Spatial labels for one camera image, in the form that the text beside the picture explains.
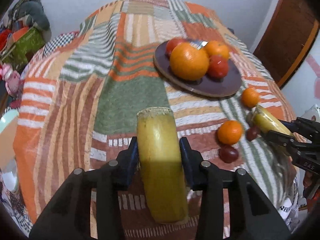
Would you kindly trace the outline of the small tangerine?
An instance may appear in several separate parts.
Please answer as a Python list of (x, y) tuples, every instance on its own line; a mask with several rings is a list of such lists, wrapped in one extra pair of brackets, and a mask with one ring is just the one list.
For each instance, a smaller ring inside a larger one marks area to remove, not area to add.
[(225, 145), (236, 144), (243, 134), (243, 128), (240, 122), (228, 120), (224, 122), (217, 130), (217, 138), (219, 142)]
[(241, 102), (247, 108), (255, 107), (259, 100), (259, 93), (252, 87), (246, 88), (241, 95)]

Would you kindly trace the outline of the large orange with sticker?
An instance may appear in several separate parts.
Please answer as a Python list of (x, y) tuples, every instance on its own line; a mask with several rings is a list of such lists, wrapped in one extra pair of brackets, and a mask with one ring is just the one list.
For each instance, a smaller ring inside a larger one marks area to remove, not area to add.
[(197, 49), (191, 43), (183, 42), (172, 51), (169, 64), (177, 77), (197, 81), (207, 73), (209, 57), (204, 49)]

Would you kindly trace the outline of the green storage box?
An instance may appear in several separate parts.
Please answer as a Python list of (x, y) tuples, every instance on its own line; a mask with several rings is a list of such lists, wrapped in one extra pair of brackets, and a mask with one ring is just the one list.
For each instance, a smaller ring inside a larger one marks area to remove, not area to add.
[(31, 28), (1, 56), (1, 63), (25, 66), (44, 44), (42, 34), (36, 28)]

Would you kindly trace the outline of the red plastic bag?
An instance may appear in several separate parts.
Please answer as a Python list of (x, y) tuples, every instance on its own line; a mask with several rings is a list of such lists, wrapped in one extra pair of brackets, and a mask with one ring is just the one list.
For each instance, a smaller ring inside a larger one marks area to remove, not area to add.
[(9, 29), (5, 29), (0, 33), (0, 51), (2, 51), (7, 45), (7, 40), (11, 33), (12, 31)]

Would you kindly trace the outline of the red tomato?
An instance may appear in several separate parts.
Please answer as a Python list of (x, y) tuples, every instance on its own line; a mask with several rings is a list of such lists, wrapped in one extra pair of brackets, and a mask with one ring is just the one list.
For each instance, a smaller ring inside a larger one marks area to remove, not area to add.
[(228, 61), (219, 55), (210, 57), (208, 75), (214, 79), (223, 79), (229, 71)]
[(186, 39), (175, 37), (167, 42), (165, 54), (170, 57), (172, 51), (181, 43), (186, 42)]

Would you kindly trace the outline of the grey plush cushion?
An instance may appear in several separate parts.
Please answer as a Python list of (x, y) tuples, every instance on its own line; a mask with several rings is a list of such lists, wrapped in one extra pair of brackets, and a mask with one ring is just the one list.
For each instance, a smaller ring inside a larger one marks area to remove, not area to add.
[(50, 28), (48, 18), (39, 2), (24, 2), (17, 11), (17, 17), (24, 27), (35, 27), (41, 31), (48, 31)]

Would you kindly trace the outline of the pink plush toy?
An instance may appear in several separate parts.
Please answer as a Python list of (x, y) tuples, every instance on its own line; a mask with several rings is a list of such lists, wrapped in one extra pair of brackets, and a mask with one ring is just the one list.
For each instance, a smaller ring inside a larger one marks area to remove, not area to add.
[(1, 66), (1, 77), (5, 82), (7, 93), (15, 97), (19, 89), (20, 74), (12, 68), (11, 64), (4, 63), (3, 66)]

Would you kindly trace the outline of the striped patchwork blanket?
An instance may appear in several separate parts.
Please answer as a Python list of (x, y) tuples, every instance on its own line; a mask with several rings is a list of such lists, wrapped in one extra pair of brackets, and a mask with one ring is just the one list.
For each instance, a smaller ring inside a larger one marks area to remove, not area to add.
[[(165, 54), (167, 42), (175, 37), (197, 49), (209, 41), (225, 43), (228, 74), (214, 79), (206, 73), (197, 81), (177, 77)], [(246, 170), (292, 236), (287, 215), (298, 198), (297, 169), (283, 147), (261, 135), (246, 139), (251, 127), (246, 117), (255, 107), (245, 107), (241, 95), (252, 87), (259, 93), (257, 105), (278, 120), (295, 116), (261, 61), (214, 11), (181, 0), (118, 0), (89, 16), (70, 44), (48, 57), (42, 54), (39, 50), (29, 63), (14, 140), (33, 225), (76, 168), (99, 169), (128, 149), (137, 137), (138, 112), (166, 107), (174, 114), (179, 145), (186, 137), (193, 150), (218, 168)], [(230, 164), (220, 159), (225, 144), (217, 138), (217, 130), (228, 120), (243, 128), (240, 140), (230, 145), (239, 152)], [(177, 224), (156, 223), (138, 159), (129, 188), (118, 192), (125, 239), (196, 239), (202, 191), (193, 191), (186, 178), (185, 185), (188, 218)]]

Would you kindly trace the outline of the dark red jujube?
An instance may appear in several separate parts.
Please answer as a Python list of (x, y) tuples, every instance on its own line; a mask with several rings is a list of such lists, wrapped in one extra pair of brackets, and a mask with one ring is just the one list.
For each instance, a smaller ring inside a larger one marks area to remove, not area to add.
[(233, 163), (239, 158), (239, 152), (232, 146), (225, 145), (219, 149), (219, 157), (225, 163)]
[(252, 126), (246, 131), (246, 139), (252, 141), (258, 137), (260, 129), (257, 126)]

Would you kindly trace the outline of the checkered quilt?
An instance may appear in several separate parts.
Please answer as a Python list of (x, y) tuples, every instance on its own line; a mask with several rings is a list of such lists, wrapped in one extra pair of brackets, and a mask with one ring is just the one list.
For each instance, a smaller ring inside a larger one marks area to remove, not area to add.
[(57, 48), (65, 47), (70, 44), (78, 35), (78, 31), (72, 31), (69, 33), (60, 34), (59, 36), (51, 39), (49, 42), (46, 43), (43, 49), (43, 57), (48, 57)]

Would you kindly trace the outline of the brown wooden door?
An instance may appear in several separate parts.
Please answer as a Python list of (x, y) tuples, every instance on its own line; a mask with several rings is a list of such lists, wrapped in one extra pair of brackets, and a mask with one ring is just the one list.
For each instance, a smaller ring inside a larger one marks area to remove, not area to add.
[(279, 0), (254, 55), (279, 88), (295, 74), (319, 32), (319, 22), (306, 0)]

